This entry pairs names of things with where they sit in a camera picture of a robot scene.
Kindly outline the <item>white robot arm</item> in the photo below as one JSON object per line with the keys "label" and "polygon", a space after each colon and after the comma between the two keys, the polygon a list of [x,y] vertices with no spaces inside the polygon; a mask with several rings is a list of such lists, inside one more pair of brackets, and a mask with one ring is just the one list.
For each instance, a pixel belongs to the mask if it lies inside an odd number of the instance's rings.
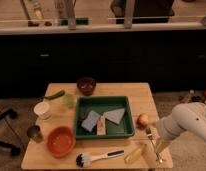
{"label": "white robot arm", "polygon": [[201,102],[181,103],[155,123],[159,138],[155,152],[161,153],[183,132],[188,131],[206,141],[206,105]]}

